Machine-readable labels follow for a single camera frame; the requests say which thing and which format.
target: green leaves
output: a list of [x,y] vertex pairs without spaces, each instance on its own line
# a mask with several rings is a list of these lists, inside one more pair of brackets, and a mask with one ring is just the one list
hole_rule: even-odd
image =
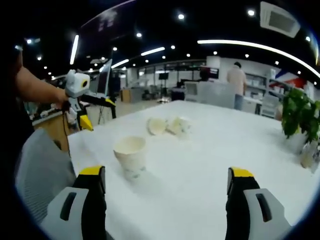
[[312,102],[308,96],[293,88],[283,99],[282,128],[289,138],[298,127],[307,133],[307,141],[318,140],[320,101]]

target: white tablecloth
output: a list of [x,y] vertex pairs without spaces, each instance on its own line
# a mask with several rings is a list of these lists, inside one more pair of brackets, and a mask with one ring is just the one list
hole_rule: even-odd
[[[189,140],[147,133],[148,118],[174,116],[191,119]],[[133,184],[113,154],[114,144],[129,135],[147,138],[148,173]],[[225,239],[230,166],[251,171],[283,204],[291,225],[320,180],[319,170],[302,168],[286,150],[279,121],[199,103],[159,105],[68,139],[76,174],[98,164],[106,168],[106,229],[115,240]]]

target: black ceiling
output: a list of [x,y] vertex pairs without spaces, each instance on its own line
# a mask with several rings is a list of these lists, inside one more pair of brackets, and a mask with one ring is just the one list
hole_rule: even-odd
[[[77,53],[75,64],[70,66],[70,55],[74,36],[80,31],[80,27],[94,16],[104,10],[125,2],[123,0],[81,0],[81,1],[55,1],[50,4],[39,5],[38,2],[23,4],[31,9],[29,14],[24,12],[23,37],[25,39],[40,38],[40,42],[24,44],[24,64],[39,78],[50,78],[48,72],[58,76],[66,74],[70,68],[88,70],[94,67],[90,61],[94,58],[109,58],[113,46],[118,50],[113,53],[113,63],[124,59],[130,62],[122,67],[144,67],[145,59],[149,64],[187,59],[205,59],[218,51],[221,57],[245,59],[249,54],[249,60],[269,65],[279,61],[279,68],[296,73],[302,72],[302,76],[309,81],[317,79],[314,74],[306,70],[296,62],[269,51],[235,45],[199,45],[197,40],[227,39],[240,40],[257,44],[263,44],[285,51],[315,68],[315,57],[310,48],[310,43],[305,40],[306,35],[312,29],[318,33],[314,18],[310,17],[312,7],[306,6],[302,1],[270,1],[267,2],[281,6],[290,11],[299,19],[301,29],[295,38],[287,37],[275,31],[260,27],[259,14],[249,17],[248,9],[260,12],[260,1],[257,0],[221,0],[221,1],[185,1],[185,0],[136,0],[132,5],[130,16],[122,15],[121,21],[130,19],[126,28],[119,36],[102,39],[105,44],[98,45],[90,42],[98,49],[81,54],[81,47]],[[183,21],[178,20],[179,13],[185,15]],[[137,38],[137,31],[142,33],[142,38]],[[165,47],[166,50],[151,54],[147,57],[140,53],[157,47]]]

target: gray chair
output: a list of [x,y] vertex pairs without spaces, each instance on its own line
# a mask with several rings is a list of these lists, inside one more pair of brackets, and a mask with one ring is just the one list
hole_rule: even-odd
[[200,103],[228,109],[235,107],[235,87],[229,82],[199,82]]
[[279,98],[278,97],[265,94],[262,99],[262,106],[260,108],[260,115],[274,119],[277,114],[278,105],[279,105]]
[[22,147],[15,168],[16,190],[37,224],[49,203],[76,180],[72,162],[44,129],[37,129]]

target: paper cup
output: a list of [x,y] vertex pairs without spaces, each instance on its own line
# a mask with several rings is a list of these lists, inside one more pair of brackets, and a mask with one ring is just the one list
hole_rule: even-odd
[[143,137],[128,136],[115,144],[113,152],[126,179],[135,180],[146,171],[146,140]]
[[191,122],[185,117],[176,117],[172,122],[168,121],[167,130],[179,138],[188,138],[191,133]]
[[161,135],[166,131],[167,123],[161,118],[149,118],[147,121],[147,129],[152,135]]

